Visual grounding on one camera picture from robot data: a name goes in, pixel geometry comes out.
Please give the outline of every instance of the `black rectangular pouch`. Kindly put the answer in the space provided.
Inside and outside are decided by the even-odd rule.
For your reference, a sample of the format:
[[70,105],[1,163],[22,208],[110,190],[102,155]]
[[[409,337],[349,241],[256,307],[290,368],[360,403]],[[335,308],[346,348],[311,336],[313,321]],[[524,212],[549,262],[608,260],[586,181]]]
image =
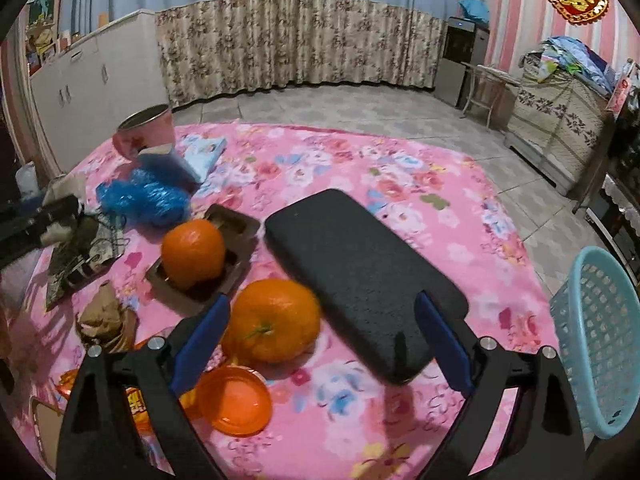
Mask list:
[[389,383],[411,380],[433,358],[415,323],[420,291],[450,316],[468,312],[449,278],[340,190],[275,212],[265,229],[280,265],[315,292],[333,329]]

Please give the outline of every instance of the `white cabinet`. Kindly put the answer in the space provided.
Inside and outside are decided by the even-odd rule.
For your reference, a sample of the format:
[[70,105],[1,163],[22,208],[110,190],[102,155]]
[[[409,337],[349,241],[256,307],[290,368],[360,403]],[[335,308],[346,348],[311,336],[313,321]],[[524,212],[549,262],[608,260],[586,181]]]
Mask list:
[[82,38],[38,70],[31,89],[58,165],[69,171],[124,119],[168,102],[155,14],[139,10]]

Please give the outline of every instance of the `orange bottle cap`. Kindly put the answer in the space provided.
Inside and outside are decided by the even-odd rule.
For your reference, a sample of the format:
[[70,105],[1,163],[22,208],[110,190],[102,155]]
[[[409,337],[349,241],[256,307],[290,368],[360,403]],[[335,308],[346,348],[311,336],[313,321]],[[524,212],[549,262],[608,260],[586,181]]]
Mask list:
[[273,413],[264,381],[241,366],[222,366],[204,374],[196,396],[202,415],[216,430],[231,436],[258,433]]

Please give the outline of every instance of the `plastic basket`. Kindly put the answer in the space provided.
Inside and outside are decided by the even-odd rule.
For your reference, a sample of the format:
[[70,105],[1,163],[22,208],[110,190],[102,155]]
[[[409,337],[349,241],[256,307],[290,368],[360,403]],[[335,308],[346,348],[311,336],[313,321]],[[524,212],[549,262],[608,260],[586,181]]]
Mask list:
[[585,247],[550,303],[582,431],[610,438],[640,396],[638,295],[611,254]]

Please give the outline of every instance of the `pink floral tablecloth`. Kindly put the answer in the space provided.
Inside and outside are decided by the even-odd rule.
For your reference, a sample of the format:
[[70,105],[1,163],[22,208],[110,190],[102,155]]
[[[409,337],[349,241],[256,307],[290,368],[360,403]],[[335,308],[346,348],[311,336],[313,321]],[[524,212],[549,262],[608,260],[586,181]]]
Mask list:
[[[194,195],[194,215],[212,203],[264,220],[305,196],[330,187],[344,190],[449,276],[469,301],[466,322],[505,348],[535,352],[558,346],[548,302],[523,244],[482,169],[461,153],[410,140],[389,139],[304,126],[200,124],[176,128],[179,146],[194,136],[226,137],[216,171]],[[129,163],[105,142],[75,170],[95,187],[124,174]],[[103,278],[44,311],[50,250],[31,281],[25,310],[12,323],[11,364],[17,391],[5,409],[20,437],[38,456],[28,399],[64,405],[54,384],[79,367],[84,351],[72,329],[105,279],[137,311],[137,340],[175,325],[176,313],[154,299],[145,271],[158,257],[161,232],[129,230],[126,253]],[[282,277],[263,243],[252,257],[246,283]],[[358,362],[327,323],[315,350],[269,379],[274,414],[265,431],[231,438],[205,421],[194,426],[215,448],[230,478],[413,478],[445,436],[463,403],[437,364],[410,384],[381,384]],[[513,406],[507,392],[474,470],[492,464]],[[161,467],[158,443],[148,439]]]

